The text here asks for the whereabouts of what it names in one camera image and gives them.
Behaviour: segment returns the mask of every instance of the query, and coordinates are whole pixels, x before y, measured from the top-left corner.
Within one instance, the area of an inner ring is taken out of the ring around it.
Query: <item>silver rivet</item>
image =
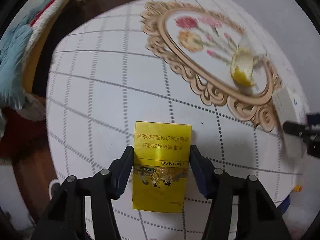
[[[108,169],[103,169],[100,171],[101,175],[108,175],[110,171]]]
[[[257,177],[256,176],[254,176],[254,175],[250,175],[249,176],[249,180],[251,180],[251,181],[257,181]]]
[[[67,177],[67,182],[73,182],[75,180],[75,176],[71,175],[69,177]]]
[[[221,175],[223,173],[223,170],[219,168],[215,168],[213,172],[217,175]]]

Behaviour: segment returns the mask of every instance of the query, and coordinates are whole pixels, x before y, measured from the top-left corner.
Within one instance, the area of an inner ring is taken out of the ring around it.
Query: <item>ornate frame print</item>
[[[177,11],[192,11],[214,17],[233,28],[241,36],[245,29],[228,17],[214,11],[206,11],[190,3],[153,2],[145,4],[147,9],[141,14],[142,31],[149,35],[146,48],[163,58],[171,69],[189,82],[192,91],[199,95],[205,105],[228,106],[232,114],[241,121],[250,121],[257,127],[270,132],[277,125],[277,117],[272,104],[272,93],[282,86],[282,80],[272,62],[264,57],[263,65],[267,75],[266,87],[260,94],[249,96],[226,84],[186,55],[169,36],[165,26],[170,15]],[[199,76],[207,81],[203,84]]]

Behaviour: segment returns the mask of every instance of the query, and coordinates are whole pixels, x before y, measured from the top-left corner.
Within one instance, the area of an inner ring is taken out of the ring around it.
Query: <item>grid pattern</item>
[[[226,106],[205,106],[181,76],[145,48],[148,36],[140,31],[139,15],[146,1],[99,15],[67,35],[55,49],[46,120],[60,182],[70,174],[80,179],[109,167],[126,145],[133,145],[135,121],[188,123],[193,128],[192,143],[215,167],[232,176],[259,176],[279,205],[301,174],[300,163],[283,153],[283,138],[276,129],[266,133],[233,117]],[[252,32],[265,46],[284,84],[295,82],[303,96],[276,42],[242,8],[230,0],[175,1],[220,11]],[[113,201],[123,239],[201,239],[211,201],[198,192],[191,170],[182,214],[132,209],[131,187],[129,182],[121,198]],[[236,210],[235,199],[230,239],[236,233]],[[93,232],[90,212],[86,212],[86,223]]]

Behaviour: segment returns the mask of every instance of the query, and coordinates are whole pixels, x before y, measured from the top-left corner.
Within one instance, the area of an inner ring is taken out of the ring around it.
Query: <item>yellow cigarette box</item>
[[[132,204],[134,209],[181,213],[192,127],[136,122]]]

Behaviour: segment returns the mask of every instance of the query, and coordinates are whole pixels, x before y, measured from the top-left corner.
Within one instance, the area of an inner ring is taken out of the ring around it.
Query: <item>dark brown floor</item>
[[[134,0],[71,0],[44,44],[32,92],[45,97],[51,56],[63,37],[100,13],[131,1]],[[31,141],[18,156],[13,164],[17,184],[31,216],[37,222],[49,202],[49,182],[56,178],[47,135]]]

